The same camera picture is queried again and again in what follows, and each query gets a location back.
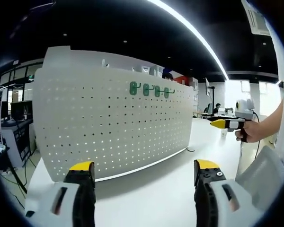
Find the white pegboard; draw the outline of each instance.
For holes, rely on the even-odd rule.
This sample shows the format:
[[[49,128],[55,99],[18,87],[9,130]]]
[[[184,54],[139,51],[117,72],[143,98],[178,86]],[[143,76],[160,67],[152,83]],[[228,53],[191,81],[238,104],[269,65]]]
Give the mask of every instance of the white pegboard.
[[[141,83],[137,95],[131,81]],[[169,98],[143,95],[143,84],[175,90]],[[41,68],[34,81],[37,143],[54,181],[74,164],[93,160],[96,179],[141,169],[189,143],[192,88],[111,68]]]

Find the person's hand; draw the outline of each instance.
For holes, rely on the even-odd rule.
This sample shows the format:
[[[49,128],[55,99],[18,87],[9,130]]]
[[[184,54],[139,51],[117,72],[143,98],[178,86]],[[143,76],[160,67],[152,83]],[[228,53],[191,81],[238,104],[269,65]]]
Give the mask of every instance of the person's hand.
[[[263,130],[258,122],[246,121],[244,122],[244,130],[247,134],[247,142],[255,143],[263,138]],[[237,141],[240,141],[243,138],[241,130],[236,131],[235,135]]]

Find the black ceiling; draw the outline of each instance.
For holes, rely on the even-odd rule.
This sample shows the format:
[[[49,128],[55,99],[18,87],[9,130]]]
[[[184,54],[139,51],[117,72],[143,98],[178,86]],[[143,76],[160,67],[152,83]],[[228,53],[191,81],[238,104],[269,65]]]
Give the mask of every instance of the black ceiling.
[[[226,71],[277,74],[271,38],[251,33],[240,0],[163,1],[197,28]],[[17,12],[12,5],[5,7],[5,15],[10,17],[0,26],[0,64],[43,58],[49,46],[70,45],[75,50],[135,57],[198,79],[209,72],[221,72],[185,26],[147,0],[57,0],[53,5],[29,10],[50,2],[32,2]],[[0,71],[10,67],[7,64]],[[224,81],[222,75],[208,77],[210,81]],[[230,75],[231,79],[255,77]],[[257,79],[277,81],[270,76]]]

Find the ceiling light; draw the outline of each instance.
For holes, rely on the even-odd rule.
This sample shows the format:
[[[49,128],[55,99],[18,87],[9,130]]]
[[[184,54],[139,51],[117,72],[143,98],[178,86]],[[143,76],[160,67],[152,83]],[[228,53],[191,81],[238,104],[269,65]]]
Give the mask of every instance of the ceiling light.
[[[173,17],[175,17],[178,21],[180,21],[184,26],[186,26],[192,33],[194,33],[194,35],[200,40],[200,42],[205,46],[205,48],[208,50],[208,52],[212,55],[213,59],[216,61],[216,63],[220,67],[225,79],[229,80],[228,75],[227,75],[224,67],[222,66],[222,63],[220,62],[218,56],[215,54],[215,52],[213,51],[211,46],[207,43],[207,41],[203,38],[203,36],[201,36],[201,34],[197,31],[197,29],[195,29],[195,27],[192,26],[192,24],[190,24],[182,15],[180,15],[178,12],[176,12],[172,7],[166,5],[162,1],[160,1],[160,0],[147,0],[147,1],[153,3],[153,4],[157,5],[158,7],[167,11],[169,14],[171,14]]]

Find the white table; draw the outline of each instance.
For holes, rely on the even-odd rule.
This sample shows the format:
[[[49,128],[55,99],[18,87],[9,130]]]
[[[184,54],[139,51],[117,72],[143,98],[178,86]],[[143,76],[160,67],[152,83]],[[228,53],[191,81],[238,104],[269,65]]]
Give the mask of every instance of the white table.
[[[189,147],[195,152],[183,151],[139,172],[97,182],[96,227],[196,226],[194,160],[214,161],[234,179],[240,156],[234,133],[221,137],[221,130],[209,123],[193,119]],[[40,195],[52,184],[41,159],[28,187],[26,210],[36,211]]]

